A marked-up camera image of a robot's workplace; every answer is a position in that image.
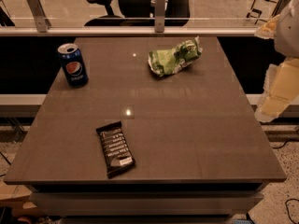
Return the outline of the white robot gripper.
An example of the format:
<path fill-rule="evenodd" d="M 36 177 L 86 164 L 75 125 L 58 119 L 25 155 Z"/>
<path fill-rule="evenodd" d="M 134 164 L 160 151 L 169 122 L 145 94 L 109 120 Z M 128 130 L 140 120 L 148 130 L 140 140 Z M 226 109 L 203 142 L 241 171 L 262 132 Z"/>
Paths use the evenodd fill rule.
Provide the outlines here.
<path fill-rule="evenodd" d="M 254 33 L 274 39 L 275 50 L 286 57 L 299 57 L 299 0 L 291 0 L 280 15 L 271 18 Z M 280 65 L 270 64 L 263 83 L 255 118 L 271 122 L 299 95 L 299 59 L 287 58 Z"/>

